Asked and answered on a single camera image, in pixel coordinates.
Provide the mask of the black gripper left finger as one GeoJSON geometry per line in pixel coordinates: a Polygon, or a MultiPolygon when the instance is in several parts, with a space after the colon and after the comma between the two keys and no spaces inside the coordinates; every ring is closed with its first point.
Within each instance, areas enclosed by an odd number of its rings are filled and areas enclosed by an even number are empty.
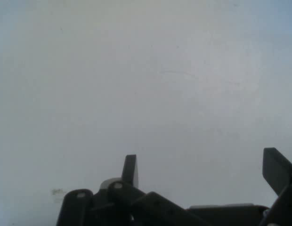
{"type": "Polygon", "coordinates": [[[58,226],[205,226],[207,222],[155,192],[138,188],[135,154],[126,155],[122,175],[105,180],[94,194],[88,189],[67,193],[58,226]]]}

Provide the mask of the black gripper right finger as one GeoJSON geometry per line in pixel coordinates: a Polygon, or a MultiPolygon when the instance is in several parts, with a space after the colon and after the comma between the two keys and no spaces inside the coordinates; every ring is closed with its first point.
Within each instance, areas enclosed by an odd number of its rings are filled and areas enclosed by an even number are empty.
{"type": "Polygon", "coordinates": [[[292,163],[276,148],[264,148],[262,174],[278,197],[260,225],[292,226],[292,163]]]}

